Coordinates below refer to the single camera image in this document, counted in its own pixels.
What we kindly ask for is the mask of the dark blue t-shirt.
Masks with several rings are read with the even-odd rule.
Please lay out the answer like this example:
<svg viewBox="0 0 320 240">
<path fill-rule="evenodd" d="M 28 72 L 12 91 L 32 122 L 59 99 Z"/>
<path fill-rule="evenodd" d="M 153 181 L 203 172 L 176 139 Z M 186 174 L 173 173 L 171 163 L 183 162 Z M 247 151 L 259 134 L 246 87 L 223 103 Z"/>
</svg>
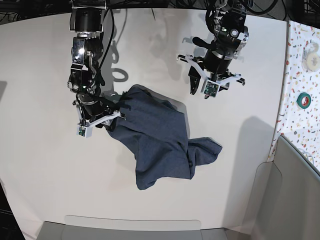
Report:
<svg viewBox="0 0 320 240">
<path fill-rule="evenodd" d="M 125 118 L 117 117 L 107 132 L 134 154 L 139 190 L 160 178 L 190 180 L 196 166 L 215 162 L 223 149 L 209 137 L 190 139 L 185 114 L 141 85 L 124 92 L 116 106 Z"/>
</svg>

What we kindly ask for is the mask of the green tape roll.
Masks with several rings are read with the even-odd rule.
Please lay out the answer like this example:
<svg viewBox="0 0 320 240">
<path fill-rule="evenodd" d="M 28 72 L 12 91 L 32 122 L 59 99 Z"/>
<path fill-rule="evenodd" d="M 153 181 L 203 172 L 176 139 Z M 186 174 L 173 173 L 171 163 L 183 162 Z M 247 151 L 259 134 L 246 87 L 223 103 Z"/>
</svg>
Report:
<svg viewBox="0 0 320 240">
<path fill-rule="evenodd" d="M 312 99 L 311 99 L 311 96 L 306 93 L 306 92 L 302 92 L 298 98 L 297 98 L 297 105 L 301 108 L 301 109 L 307 109 L 311 102 L 312 102 Z"/>
</svg>

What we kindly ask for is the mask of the clear tape roll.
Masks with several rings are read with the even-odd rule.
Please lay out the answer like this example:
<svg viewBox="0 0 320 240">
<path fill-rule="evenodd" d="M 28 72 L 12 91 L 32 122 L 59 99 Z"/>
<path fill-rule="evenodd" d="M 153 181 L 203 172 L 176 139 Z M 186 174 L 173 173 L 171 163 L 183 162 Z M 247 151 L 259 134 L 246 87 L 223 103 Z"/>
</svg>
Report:
<svg viewBox="0 0 320 240">
<path fill-rule="evenodd" d="M 310 42 L 302 55 L 302 68 L 306 72 L 317 72 L 320 69 L 320 47 L 316 42 Z"/>
</svg>

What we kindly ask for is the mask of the terrazzo patterned side surface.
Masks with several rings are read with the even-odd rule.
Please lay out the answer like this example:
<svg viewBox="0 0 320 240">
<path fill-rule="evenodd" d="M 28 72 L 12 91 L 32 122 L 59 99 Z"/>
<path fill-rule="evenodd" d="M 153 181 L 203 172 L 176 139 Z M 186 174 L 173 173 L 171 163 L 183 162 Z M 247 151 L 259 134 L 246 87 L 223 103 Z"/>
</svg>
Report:
<svg viewBox="0 0 320 240">
<path fill-rule="evenodd" d="M 302 67 L 303 52 L 310 42 L 320 46 L 320 30 L 289 21 L 282 93 L 268 158 L 274 159 L 278 138 L 285 136 L 319 169 L 320 70 L 308 72 Z M 311 96 L 311 104 L 306 109 L 297 104 L 301 93 Z"/>
</svg>

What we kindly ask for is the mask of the grey chair bottom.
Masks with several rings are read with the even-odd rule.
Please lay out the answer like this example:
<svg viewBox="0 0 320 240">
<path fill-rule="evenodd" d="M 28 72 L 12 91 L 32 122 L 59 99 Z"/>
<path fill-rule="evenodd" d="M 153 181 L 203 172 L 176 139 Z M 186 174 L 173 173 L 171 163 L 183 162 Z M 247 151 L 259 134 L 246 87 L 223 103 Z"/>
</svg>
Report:
<svg viewBox="0 0 320 240">
<path fill-rule="evenodd" d="M 226 240 L 224 228 L 201 229 L 199 220 L 124 220 L 66 215 L 45 221 L 38 240 Z"/>
</svg>

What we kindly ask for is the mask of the grey chair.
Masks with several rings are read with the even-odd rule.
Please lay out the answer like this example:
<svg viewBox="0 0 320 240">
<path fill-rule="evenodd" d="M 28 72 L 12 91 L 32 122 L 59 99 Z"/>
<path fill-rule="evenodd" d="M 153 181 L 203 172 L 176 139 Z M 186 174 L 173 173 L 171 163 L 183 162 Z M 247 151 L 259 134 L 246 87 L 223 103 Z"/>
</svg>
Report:
<svg viewBox="0 0 320 240">
<path fill-rule="evenodd" d="M 257 168 L 245 220 L 252 240 L 320 238 L 320 173 L 286 137 Z"/>
<path fill-rule="evenodd" d="M 201 229 L 199 220 L 124 220 L 66 215 L 45 221 L 38 240 L 226 240 L 224 228 Z"/>
</svg>

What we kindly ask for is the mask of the grey chair right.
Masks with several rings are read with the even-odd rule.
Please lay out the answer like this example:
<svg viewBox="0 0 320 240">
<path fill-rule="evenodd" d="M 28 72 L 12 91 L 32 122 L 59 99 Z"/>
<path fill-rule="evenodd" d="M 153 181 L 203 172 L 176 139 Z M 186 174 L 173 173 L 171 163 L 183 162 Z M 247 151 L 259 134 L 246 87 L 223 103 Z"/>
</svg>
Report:
<svg viewBox="0 0 320 240">
<path fill-rule="evenodd" d="M 245 220 L 252 240 L 320 238 L 320 173 L 286 137 L 257 168 Z"/>
</svg>

